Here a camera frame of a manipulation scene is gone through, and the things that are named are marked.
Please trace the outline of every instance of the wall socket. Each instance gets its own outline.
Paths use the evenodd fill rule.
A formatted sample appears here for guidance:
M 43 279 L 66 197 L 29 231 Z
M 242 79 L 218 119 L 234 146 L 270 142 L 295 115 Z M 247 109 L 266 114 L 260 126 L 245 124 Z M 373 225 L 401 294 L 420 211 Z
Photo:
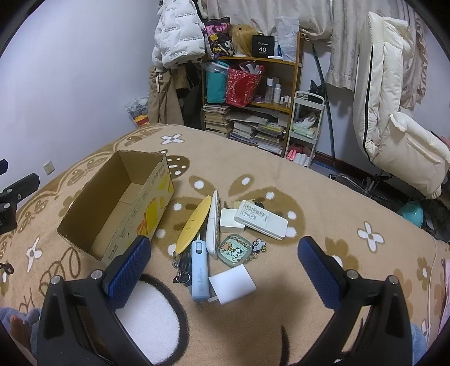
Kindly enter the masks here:
M 44 170 L 47 173 L 47 175 L 50 175 L 55 171 L 55 167 L 53 166 L 53 163 L 49 161 L 47 164 L 44 165 Z

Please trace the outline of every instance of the open cardboard box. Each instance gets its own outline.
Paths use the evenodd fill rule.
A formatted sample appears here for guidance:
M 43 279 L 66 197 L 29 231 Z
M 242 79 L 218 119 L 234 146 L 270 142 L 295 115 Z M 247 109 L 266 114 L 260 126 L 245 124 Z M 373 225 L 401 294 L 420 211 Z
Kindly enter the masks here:
M 173 192 L 164 154 L 118 151 L 83 187 L 58 234 L 108 265 L 137 235 L 152 238 Z

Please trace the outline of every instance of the red gift bag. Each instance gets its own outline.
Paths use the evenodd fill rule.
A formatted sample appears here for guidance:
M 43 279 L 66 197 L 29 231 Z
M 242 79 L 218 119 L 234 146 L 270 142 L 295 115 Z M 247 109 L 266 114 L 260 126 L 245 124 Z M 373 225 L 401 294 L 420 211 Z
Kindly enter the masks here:
M 236 107 L 245 107 L 253 100 L 253 95 L 261 75 L 242 71 L 239 66 L 230 66 L 226 81 L 225 102 Z

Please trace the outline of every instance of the white wall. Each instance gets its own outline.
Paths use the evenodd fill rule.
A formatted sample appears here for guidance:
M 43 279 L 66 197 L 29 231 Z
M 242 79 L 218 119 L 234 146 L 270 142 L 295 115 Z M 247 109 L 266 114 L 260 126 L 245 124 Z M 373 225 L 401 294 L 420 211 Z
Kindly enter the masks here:
M 429 58 L 427 92 L 421 104 L 416 105 L 412 114 L 424 128 L 438 135 L 450 137 L 450 62 L 428 28 L 425 29 L 425 39 Z M 330 60 L 329 48 L 321 44 L 316 44 L 315 47 L 325 75 Z M 303 65 L 301 89 L 307 91 L 310 87 L 310 80 L 314 80 L 317 85 L 320 84 L 319 73 L 309 44 L 305 48 Z M 376 173 L 378 169 L 368 161 L 356 141 L 351 120 L 353 93 L 347 89 L 338 89 L 330 85 L 327 85 L 327 90 L 333 119 L 336 158 L 366 172 Z M 327 114 L 324 114 L 317 150 L 331 155 Z M 399 189 L 405 190 L 405 185 L 401 186 L 395 181 L 392 183 Z
M 32 172 L 42 187 L 135 128 L 123 106 L 149 90 L 157 4 L 45 0 L 19 28 L 0 57 L 0 191 Z

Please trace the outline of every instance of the bed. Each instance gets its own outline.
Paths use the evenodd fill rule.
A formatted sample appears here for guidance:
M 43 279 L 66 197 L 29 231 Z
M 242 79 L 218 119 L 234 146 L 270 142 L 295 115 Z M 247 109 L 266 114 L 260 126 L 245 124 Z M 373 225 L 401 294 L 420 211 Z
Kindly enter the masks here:
M 139 347 L 153 363 L 288 365 L 300 360 L 332 316 L 297 258 L 297 243 L 305 235 L 344 269 L 373 279 L 395 274 L 411 322 L 428 346 L 437 337 L 446 295 L 441 262 L 450 259 L 446 243 L 310 169 L 178 125 L 151 124 L 104 146 L 21 208 L 18 228 L 0 236 L 0 259 L 15 268 L 11 276 L 1 273 L 0 306 L 27 313 L 42 306 L 55 274 L 84 278 L 101 267 L 72 248 L 56 228 L 83 185 L 117 150 L 165 153 L 175 187 L 152 239 L 152 258 L 135 289 L 144 296 L 136 296 L 120 315 L 130 334 L 145 340 Z M 193 209 L 215 189 L 222 206 L 258 198 L 289 222 L 282 241 L 245 230 L 243 236 L 266 246 L 246 264 L 257 290 L 226 306 L 194 303 L 185 286 L 172 282 L 176 271 L 169 254 Z M 222 262 L 210 261 L 210 274 L 226 269 Z

